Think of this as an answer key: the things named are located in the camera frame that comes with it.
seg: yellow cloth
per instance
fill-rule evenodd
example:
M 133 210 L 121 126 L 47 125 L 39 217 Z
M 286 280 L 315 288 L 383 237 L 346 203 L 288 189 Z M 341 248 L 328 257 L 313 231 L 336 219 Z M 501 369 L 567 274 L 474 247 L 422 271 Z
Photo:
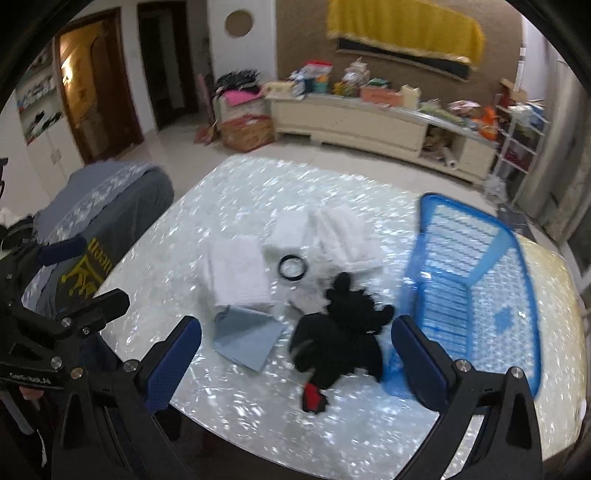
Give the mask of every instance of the yellow cloth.
M 329 38 L 478 65 L 485 36 L 476 20 L 421 0 L 330 0 Z

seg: blue plastic basket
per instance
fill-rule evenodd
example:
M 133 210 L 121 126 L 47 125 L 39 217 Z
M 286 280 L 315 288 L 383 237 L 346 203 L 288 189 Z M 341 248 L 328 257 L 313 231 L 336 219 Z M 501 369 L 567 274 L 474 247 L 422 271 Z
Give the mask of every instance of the blue plastic basket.
M 398 299 L 425 335 L 478 370 L 521 367 L 540 386 L 538 310 L 519 242 L 497 218 L 442 195 L 420 200 L 420 231 Z M 392 349 L 382 385 L 411 397 Z

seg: black ring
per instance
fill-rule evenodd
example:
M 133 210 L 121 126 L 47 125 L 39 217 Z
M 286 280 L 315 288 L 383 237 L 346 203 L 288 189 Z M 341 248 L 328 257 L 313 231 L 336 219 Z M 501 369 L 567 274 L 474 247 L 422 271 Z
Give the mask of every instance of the black ring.
M 302 271 L 301 274 L 295 276 L 295 277 L 288 277 L 287 275 L 284 275 L 283 272 L 281 271 L 281 266 L 287 262 L 288 260 L 300 260 L 301 264 L 304 268 L 304 270 Z M 302 258 L 302 257 L 298 257 L 297 255 L 286 255 L 284 256 L 281 260 L 279 260 L 279 265 L 277 266 L 277 273 L 279 274 L 279 276 L 281 278 L 284 278 L 286 280 L 289 281 L 298 281 L 301 280 L 302 278 L 304 278 L 304 275 L 306 274 L 306 272 L 308 271 L 308 263 L 306 263 L 306 261 Z

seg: orange box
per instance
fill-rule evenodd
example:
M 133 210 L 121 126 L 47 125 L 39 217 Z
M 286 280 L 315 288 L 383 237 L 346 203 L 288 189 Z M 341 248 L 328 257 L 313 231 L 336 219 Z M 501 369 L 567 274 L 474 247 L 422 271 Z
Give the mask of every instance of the orange box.
M 361 99 L 364 102 L 380 103 L 382 105 L 402 105 L 402 93 L 390 88 L 372 86 L 361 87 Z
M 273 119 L 268 115 L 244 115 L 222 123 L 223 144 L 248 153 L 275 141 Z

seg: brown circle on wall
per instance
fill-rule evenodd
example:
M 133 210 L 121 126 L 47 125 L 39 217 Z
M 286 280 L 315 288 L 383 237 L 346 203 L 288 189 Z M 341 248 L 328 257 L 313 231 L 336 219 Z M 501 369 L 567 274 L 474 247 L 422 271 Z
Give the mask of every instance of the brown circle on wall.
M 253 25 L 252 13 L 248 10 L 236 10 L 226 17 L 226 32 L 234 38 L 248 35 Z

